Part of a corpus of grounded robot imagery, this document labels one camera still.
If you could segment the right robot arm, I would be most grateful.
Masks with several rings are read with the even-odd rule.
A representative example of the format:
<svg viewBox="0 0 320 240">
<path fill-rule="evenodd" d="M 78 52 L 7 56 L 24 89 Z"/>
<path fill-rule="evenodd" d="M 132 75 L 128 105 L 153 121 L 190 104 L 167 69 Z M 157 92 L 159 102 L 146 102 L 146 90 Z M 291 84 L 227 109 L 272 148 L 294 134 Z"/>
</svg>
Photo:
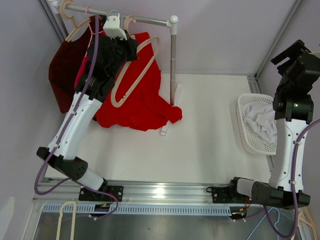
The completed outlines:
<svg viewBox="0 0 320 240">
<path fill-rule="evenodd" d="M 320 77 L 320 58 L 298 39 L 271 62 L 281 75 L 272 102 L 277 127 L 274 169 L 267 183 L 234 177 L 227 196 L 235 203 L 250 198 L 253 204 L 292 210 L 311 200 L 304 193 L 302 165 L 307 133 L 316 124 L 309 92 Z"/>
</svg>

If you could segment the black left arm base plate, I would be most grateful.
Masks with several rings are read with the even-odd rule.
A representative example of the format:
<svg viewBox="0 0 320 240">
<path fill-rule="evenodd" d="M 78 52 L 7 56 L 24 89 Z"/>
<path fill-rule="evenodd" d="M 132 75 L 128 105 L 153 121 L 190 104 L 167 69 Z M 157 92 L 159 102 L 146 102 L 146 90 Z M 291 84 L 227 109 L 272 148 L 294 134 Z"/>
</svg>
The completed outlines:
<svg viewBox="0 0 320 240">
<path fill-rule="evenodd" d="M 115 197 L 118 202 L 122 202 L 124 187 L 121 185 L 108 185 L 101 189 L 104 194 L 81 188 L 78 200 L 82 202 L 114 202 Z"/>
</svg>

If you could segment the red t shirt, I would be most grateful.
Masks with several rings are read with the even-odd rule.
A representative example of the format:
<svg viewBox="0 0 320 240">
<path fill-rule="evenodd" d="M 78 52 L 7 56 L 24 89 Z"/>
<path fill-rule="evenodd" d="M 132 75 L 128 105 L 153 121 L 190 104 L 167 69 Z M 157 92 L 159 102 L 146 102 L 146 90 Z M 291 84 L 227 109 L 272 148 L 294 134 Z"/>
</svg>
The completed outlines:
<svg viewBox="0 0 320 240">
<path fill-rule="evenodd" d="M 156 130 L 183 118 L 182 109 L 170 105 L 159 95 L 161 70 L 156 61 L 158 49 L 147 32 L 135 34 L 138 41 L 138 59 L 125 63 L 118 74 L 115 86 L 101 108 L 96 120 L 101 127 L 114 125 L 139 131 Z"/>
</svg>

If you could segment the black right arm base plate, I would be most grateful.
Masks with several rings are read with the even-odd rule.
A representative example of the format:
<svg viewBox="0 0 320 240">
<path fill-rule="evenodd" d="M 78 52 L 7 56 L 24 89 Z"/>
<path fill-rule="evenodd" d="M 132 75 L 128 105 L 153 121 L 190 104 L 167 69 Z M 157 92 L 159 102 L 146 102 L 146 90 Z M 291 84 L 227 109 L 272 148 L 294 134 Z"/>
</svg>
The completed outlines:
<svg viewBox="0 0 320 240">
<path fill-rule="evenodd" d="M 212 202 L 214 204 L 249 204 L 252 199 L 244 194 L 240 194 L 234 187 L 211 186 L 206 189 L 211 193 Z"/>
</svg>

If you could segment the aluminium frame rail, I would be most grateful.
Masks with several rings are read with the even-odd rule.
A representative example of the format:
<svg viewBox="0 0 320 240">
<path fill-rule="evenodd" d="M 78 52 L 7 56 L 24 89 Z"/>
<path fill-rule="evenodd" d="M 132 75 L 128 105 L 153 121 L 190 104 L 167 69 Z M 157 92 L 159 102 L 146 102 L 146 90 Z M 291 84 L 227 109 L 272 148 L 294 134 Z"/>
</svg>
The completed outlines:
<svg viewBox="0 0 320 240">
<path fill-rule="evenodd" d="M 138 181 L 108 181 L 109 186 L 122 186 L 122 204 L 146 205 L 212 205 L 212 195 L 205 183 L 162 183 Z M 77 200 L 81 187 L 66 181 L 45 195 L 34 194 L 34 201 Z"/>
</svg>

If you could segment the aluminium corner frame post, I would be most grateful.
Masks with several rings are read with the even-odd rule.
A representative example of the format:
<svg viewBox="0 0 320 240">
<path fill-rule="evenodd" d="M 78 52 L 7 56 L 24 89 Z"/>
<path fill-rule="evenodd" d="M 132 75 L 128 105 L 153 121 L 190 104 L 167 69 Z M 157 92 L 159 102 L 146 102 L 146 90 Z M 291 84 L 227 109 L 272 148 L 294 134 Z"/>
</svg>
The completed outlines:
<svg viewBox="0 0 320 240">
<path fill-rule="evenodd" d="M 264 69 L 266 68 L 269 61 L 272 59 L 274 52 L 279 47 L 280 43 L 282 42 L 283 38 L 286 36 L 289 28 L 291 27 L 293 21 L 297 17 L 298 13 L 300 12 L 301 8 L 305 4 L 306 0 L 295 0 L 293 5 L 291 6 L 289 12 L 284 18 L 283 23 L 280 25 L 280 28 L 272 41 L 270 48 L 268 49 L 262 63 L 259 65 L 257 72 L 255 73 L 254 77 L 258 81 L 260 76 L 262 75 Z"/>
</svg>

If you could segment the beige hanger bottom right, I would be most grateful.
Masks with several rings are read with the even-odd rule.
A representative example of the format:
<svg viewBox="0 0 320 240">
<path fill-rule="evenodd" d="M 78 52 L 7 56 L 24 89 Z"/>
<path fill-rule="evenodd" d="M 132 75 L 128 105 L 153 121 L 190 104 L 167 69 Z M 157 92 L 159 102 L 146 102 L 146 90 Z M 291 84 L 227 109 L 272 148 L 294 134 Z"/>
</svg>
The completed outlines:
<svg viewBox="0 0 320 240">
<path fill-rule="evenodd" d="M 298 229 L 296 235 L 300 240 L 317 240 L 315 223 L 306 207 L 302 207 L 298 214 Z"/>
</svg>

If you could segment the white perforated plastic basket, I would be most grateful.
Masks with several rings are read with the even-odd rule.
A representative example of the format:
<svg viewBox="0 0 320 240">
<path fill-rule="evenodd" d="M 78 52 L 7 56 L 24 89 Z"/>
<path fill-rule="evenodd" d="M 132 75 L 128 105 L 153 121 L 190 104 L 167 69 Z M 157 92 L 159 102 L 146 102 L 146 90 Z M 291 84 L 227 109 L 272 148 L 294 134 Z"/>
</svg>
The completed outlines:
<svg viewBox="0 0 320 240">
<path fill-rule="evenodd" d="M 277 142 L 264 144 L 244 124 L 240 108 L 250 102 L 267 102 L 272 105 L 273 97 L 259 93 L 246 93 L 238 98 L 236 116 L 242 145 L 250 154 L 274 156 L 276 154 Z"/>
</svg>

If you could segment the silver clothes rack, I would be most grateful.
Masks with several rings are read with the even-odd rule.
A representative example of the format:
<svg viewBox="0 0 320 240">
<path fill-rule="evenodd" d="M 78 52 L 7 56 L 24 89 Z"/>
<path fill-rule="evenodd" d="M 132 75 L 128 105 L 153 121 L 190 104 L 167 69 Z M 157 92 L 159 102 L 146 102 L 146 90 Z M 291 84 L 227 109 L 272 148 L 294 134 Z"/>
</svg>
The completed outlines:
<svg viewBox="0 0 320 240">
<path fill-rule="evenodd" d="M 85 13 L 86 7 L 75 5 L 72 0 L 48 0 L 47 4 L 50 11 L 60 17 L 61 26 L 65 27 L 64 21 L 69 21 L 73 24 L 74 30 L 71 33 L 67 33 L 66 40 L 69 41 L 85 24 L 89 23 L 89 19 L 86 19 L 81 24 L 77 24 L 73 16 L 68 16 L 65 10 L 72 10 Z M 178 33 L 178 17 L 172 15 L 168 20 L 159 20 L 155 18 L 147 18 L 142 16 L 131 16 L 119 12 L 107 12 L 89 8 L 88 13 L 97 15 L 117 15 L 120 17 L 120 28 L 123 30 L 128 29 L 130 22 L 140 22 L 151 25 L 163 26 L 170 29 L 170 104 L 176 106 L 182 91 L 182 84 L 176 83 L 176 50 L 177 50 L 177 33 Z"/>
</svg>

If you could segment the dark maroon t shirt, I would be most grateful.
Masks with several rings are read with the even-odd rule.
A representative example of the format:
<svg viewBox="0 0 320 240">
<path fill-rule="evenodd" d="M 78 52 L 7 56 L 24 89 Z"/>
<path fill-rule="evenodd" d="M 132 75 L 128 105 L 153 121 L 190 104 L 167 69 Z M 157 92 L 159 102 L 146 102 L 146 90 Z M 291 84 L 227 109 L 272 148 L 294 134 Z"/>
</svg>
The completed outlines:
<svg viewBox="0 0 320 240">
<path fill-rule="evenodd" d="M 95 29 L 95 17 L 90 24 Z M 85 32 L 76 40 L 64 41 L 55 53 L 48 69 L 48 79 L 62 114 L 69 111 L 75 93 L 75 80 L 90 40 L 87 24 Z"/>
</svg>

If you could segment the white t shirt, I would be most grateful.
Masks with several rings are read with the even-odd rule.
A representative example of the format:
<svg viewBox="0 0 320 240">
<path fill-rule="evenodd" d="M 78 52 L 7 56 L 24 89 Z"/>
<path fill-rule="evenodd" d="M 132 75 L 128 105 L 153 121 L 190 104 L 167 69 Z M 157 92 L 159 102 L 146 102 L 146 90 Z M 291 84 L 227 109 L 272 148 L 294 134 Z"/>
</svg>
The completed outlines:
<svg viewBox="0 0 320 240">
<path fill-rule="evenodd" d="M 275 111 L 268 102 L 249 102 L 240 107 L 244 125 L 265 145 L 277 142 Z"/>
</svg>

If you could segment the magenta pink t shirt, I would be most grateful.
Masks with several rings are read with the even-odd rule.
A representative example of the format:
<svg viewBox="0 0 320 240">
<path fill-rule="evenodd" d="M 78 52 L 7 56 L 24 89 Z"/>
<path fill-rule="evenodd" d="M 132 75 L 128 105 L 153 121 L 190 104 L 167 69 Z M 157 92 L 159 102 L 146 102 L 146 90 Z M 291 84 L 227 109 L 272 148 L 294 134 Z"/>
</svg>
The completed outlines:
<svg viewBox="0 0 320 240">
<path fill-rule="evenodd" d="M 87 62 L 90 60 L 90 58 L 86 55 L 83 60 L 82 60 L 82 63 L 80 65 L 80 68 L 77 72 L 77 75 L 76 75 L 76 78 L 75 78 L 75 82 L 74 82 L 74 88 L 77 87 L 79 81 L 80 81 L 80 78 L 82 77 L 82 75 L 85 73 L 85 68 L 86 68 L 86 64 Z"/>
</svg>

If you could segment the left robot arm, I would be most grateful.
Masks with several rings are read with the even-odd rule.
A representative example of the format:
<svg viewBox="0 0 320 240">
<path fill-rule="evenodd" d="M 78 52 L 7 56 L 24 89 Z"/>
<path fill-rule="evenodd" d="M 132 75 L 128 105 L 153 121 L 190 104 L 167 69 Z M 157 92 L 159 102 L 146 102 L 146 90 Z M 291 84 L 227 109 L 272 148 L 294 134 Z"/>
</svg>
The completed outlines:
<svg viewBox="0 0 320 240">
<path fill-rule="evenodd" d="M 124 64 L 137 60 L 138 41 L 127 37 L 96 36 L 87 50 L 76 80 L 75 94 L 69 111 L 56 136 L 47 147 L 39 147 L 36 155 L 72 181 L 90 189 L 97 201 L 107 197 L 105 179 L 88 166 L 77 152 L 89 123 L 115 86 Z"/>
</svg>

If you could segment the pink thin hanger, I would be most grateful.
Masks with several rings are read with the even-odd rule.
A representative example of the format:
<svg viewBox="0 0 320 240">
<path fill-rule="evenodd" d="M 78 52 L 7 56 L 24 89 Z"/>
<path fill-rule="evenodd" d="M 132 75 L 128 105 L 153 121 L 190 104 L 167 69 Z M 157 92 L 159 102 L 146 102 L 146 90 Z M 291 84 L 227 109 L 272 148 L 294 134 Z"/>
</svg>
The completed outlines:
<svg viewBox="0 0 320 240">
<path fill-rule="evenodd" d="M 88 6 L 86 7 L 86 9 L 85 9 L 85 16 L 86 16 L 86 17 L 88 16 L 89 8 L 90 8 L 90 6 L 88 5 Z M 99 35 L 100 35 L 100 34 L 103 34 L 103 32 L 104 32 L 104 31 L 102 30 L 102 25 L 101 25 L 101 23 L 102 23 L 102 17 L 101 17 L 100 15 L 98 15 L 98 28 L 99 28 L 98 34 L 99 34 Z M 91 45 L 91 42 L 92 42 L 92 39 L 93 39 L 93 36 L 96 34 L 95 32 L 93 32 L 92 26 L 91 26 L 90 23 L 88 24 L 88 28 L 89 28 L 89 31 L 90 31 L 90 39 L 89 39 L 89 42 L 88 42 L 87 49 L 89 49 L 89 47 L 90 47 L 90 45 Z"/>
</svg>

